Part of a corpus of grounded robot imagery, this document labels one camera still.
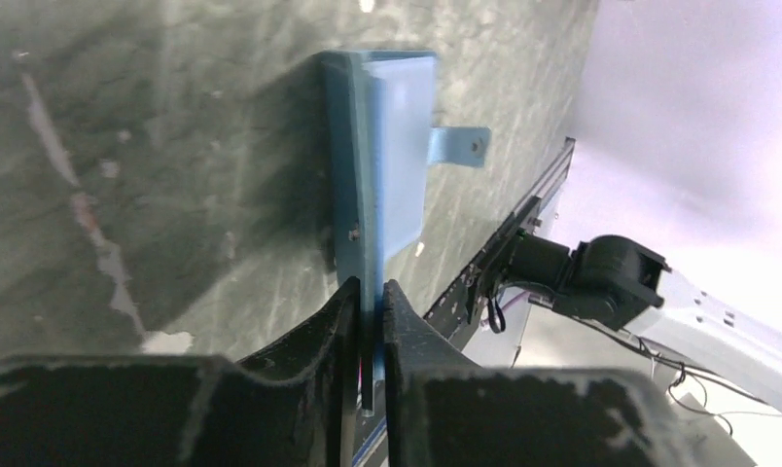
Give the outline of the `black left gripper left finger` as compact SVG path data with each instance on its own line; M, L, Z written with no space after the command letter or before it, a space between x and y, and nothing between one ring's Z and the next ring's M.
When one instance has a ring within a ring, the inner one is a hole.
M347 466L360 284L260 351L0 360L0 466Z

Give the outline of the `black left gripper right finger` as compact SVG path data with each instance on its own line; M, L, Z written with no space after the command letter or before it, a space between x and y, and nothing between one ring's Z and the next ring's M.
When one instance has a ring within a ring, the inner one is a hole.
M383 290L393 466L691 466L675 413L642 374L484 368Z

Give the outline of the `blue leather card holder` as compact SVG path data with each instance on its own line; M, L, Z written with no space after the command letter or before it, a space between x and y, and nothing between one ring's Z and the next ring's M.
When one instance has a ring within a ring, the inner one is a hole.
M433 51L329 50L325 81L338 282L356 278L361 409L384 378L382 294L387 261L423 231L427 174L436 164L480 168L486 126L434 126Z

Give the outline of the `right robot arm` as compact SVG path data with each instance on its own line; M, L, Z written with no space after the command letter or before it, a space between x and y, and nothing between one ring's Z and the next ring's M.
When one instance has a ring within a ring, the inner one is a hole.
M522 233L494 269L541 306L677 353L782 413L782 332L708 295L641 244L602 235L571 250Z

